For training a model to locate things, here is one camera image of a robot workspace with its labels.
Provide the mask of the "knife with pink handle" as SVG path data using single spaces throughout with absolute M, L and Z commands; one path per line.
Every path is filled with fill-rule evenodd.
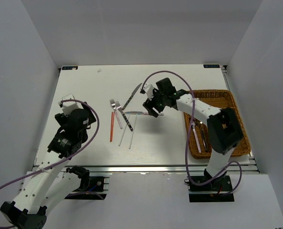
M 125 115 L 126 114 L 127 115 L 131 114 L 131 115 L 150 115 L 150 116 L 152 116 L 148 112 L 141 112 L 141 111 L 130 111 L 130 112 L 125 112 L 124 114 Z

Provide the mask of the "knife with black handle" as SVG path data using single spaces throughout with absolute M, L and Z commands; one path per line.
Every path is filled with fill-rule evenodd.
M 133 99 L 134 95 L 136 94 L 136 92 L 140 89 L 142 83 L 140 83 L 131 93 L 130 97 L 128 98 L 128 100 L 126 101 L 126 103 L 124 104 L 124 106 L 122 107 L 122 110 L 125 110 L 126 107 L 128 106 L 128 104 L 130 103 L 130 101 Z

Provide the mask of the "fork with black dotted handle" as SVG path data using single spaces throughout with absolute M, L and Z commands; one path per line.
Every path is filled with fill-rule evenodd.
M 129 127 L 130 131 L 133 132 L 133 127 L 131 126 L 127 116 L 125 115 L 125 113 L 123 112 L 122 106 L 120 105 L 120 103 L 118 101 L 115 101 L 115 105 L 117 107 L 117 110 L 120 112 L 120 114 L 122 115 L 122 117 L 124 118 L 127 126 Z

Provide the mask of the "spoon with dark dotted handle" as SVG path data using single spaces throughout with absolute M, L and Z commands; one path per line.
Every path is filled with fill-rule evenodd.
M 206 135 L 205 135 L 205 131 L 204 131 L 204 128 L 202 126 L 202 122 L 199 121 L 199 120 L 196 120 L 196 125 L 199 127 L 199 130 L 200 130 L 200 133 L 201 133 L 201 138 L 202 138 L 202 142 L 203 142 L 203 145 L 204 145 L 204 148 L 205 148 L 205 152 L 209 152 L 209 147 L 208 147 L 208 144 L 207 144 L 207 141 L 206 141 Z

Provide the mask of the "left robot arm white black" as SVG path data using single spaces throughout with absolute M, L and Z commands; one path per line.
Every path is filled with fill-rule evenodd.
M 99 122 L 86 102 L 68 99 L 60 101 L 59 106 L 63 112 L 56 114 L 55 119 L 60 127 L 48 145 L 41 166 L 20 194 L 0 208 L 5 218 L 19 229 L 43 228 L 56 205 L 71 192 L 86 190 L 89 186 L 89 171 L 81 166 L 67 169 L 66 175 L 53 184 L 69 160 L 90 144 L 87 130 L 92 123 Z

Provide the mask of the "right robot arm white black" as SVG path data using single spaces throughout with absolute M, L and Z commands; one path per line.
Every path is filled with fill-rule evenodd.
M 151 116 L 158 114 L 166 106 L 190 115 L 191 120 L 197 119 L 206 125 L 212 152 L 209 163 L 204 170 L 204 179 L 196 186 L 205 186 L 216 190 L 221 185 L 221 176 L 226 173 L 230 156 L 243 138 L 240 122 L 230 107 L 225 109 L 211 106 L 194 97 L 192 91 L 176 90 L 169 78 L 157 82 L 157 87 L 143 83 L 141 91 L 147 96 L 143 103 Z

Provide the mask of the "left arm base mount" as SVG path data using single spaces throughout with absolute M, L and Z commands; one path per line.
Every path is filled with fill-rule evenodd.
M 67 174 L 75 174 L 80 181 L 80 185 L 64 199 L 104 200 L 106 198 L 109 185 L 108 177 L 91 175 L 89 170 L 80 166 L 66 168 L 63 178 Z

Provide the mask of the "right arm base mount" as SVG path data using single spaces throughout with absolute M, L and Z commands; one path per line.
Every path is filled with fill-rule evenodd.
M 188 178 L 184 180 L 188 185 L 190 203 L 234 202 L 231 179 L 226 172 L 220 177 L 203 186 L 196 186 Z

